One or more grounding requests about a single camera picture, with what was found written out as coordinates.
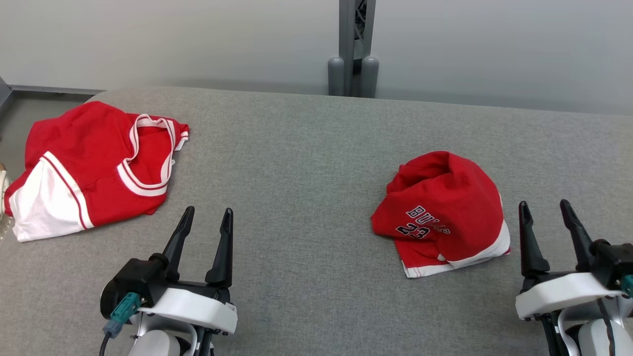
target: black cable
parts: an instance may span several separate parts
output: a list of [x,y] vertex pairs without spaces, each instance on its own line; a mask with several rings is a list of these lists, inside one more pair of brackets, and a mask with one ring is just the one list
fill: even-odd
[[101,349],[99,350],[99,356],[105,356],[106,354],[106,346],[108,345],[108,340],[110,340],[110,336],[112,334],[108,331],[106,336],[103,338],[103,342],[101,343]]
[[213,350],[213,348],[211,347],[212,336],[213,336],[213,330],[206,327],[204,329],[204,334],[202,336],[202,339],[200,340],[200,349],[199,349],[200,356],[208,356],[209,351]]
[[605,303],[602,301],[602,299],[598,299],[598,308],[600,308],[600,313],[602,313],[602,320],[605,322],[606,337],[609,339],[609,356],[615,356],[615,339],[613,338],[613,326],[611,326],[611,320],[609,319],[609,314],[606,312]]

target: white wall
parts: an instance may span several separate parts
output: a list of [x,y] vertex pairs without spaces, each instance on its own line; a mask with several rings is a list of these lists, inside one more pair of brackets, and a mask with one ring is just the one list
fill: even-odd
[[633,1],[377,0],[377,98],[633,114]]
[[337,0],[1,1],[0,77],[327,94],[338,9]]

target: floor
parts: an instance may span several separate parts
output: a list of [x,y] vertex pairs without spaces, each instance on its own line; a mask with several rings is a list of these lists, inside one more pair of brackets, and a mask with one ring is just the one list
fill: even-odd
[[79,94],[14,93],[0,115],[0,162],[9,176],[15,179],[24,172],[25,143],[34,122],[58,117],[89,98]]

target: teal connector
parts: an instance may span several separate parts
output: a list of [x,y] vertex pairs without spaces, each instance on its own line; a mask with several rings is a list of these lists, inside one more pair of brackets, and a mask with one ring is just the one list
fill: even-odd
[[627,274],[622,278],[622,290],[633,297],[633,274]]
[[110,313],[111,320],[103,327],[103,333],[106,335],[110,333],[110,338],[116,338],[123,325],[136,313],[139,307],[141,307],[141,296],[133,292],[127,293],[114,311]]

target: red stripe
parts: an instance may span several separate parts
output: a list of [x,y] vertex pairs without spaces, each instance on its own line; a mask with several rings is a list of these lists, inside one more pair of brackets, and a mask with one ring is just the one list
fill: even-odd
[[84,218],[81,215],[81,205],[79,205],[79,199],[77,199],[75,192],[72,189],[70,189],[70,185],[68,184],[68,182],[66,182],[66,179],[64,179],[64,177],[60,174],[59,170],[57,170],[57,167],[55,167],[55,165],[48,158],[46,158],[46,156],[42,156],[42,158],[45,159],[51,165],[53,169],[55,169],[55,172],[57,172],[57,175],[61,178],[61,181],[64,182],[64,184],[66,184],[66,188],[68,188],[70,194],[72,194],[73,198],[75,198],[75,202],[77,203],[77,208],[79,208],[79,222],[81,222],[81,226],[84,228],[84,230],[87,230],[88,228],[85,226]]

